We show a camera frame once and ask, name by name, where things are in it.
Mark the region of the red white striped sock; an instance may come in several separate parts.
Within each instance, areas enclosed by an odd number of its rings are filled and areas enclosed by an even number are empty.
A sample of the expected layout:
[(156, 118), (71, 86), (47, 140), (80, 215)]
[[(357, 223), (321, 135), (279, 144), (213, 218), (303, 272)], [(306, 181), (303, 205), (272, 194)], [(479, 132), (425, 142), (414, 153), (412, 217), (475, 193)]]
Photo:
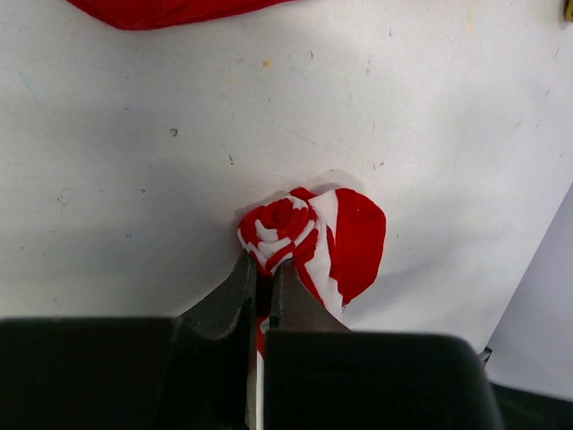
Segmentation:
[(386, 232), (383, 210), (349, 188), (316, 194), (298, 187), (248, 212), (237, 228), (261, 276), (292, 261), (306, 290), (337, 320), (377, 279)]

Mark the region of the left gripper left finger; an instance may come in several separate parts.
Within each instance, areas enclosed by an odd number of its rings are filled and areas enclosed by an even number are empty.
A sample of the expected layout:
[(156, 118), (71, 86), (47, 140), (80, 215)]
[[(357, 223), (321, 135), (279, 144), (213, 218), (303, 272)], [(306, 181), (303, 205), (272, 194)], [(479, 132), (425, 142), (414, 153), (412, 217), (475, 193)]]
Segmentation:
[(250, 429), (256, 266), (174, 317), (6, 318), (4, 429)]

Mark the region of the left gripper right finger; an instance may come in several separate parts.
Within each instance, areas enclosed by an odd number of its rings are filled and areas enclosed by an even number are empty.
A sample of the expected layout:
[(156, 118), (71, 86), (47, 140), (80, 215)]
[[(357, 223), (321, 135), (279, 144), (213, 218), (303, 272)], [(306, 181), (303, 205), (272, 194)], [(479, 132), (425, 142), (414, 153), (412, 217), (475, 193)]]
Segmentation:
[(502, 429), (483, 364), (449, 335), (350, 331), (303, 286), (274, 279), (265, 339), (267, 429)]

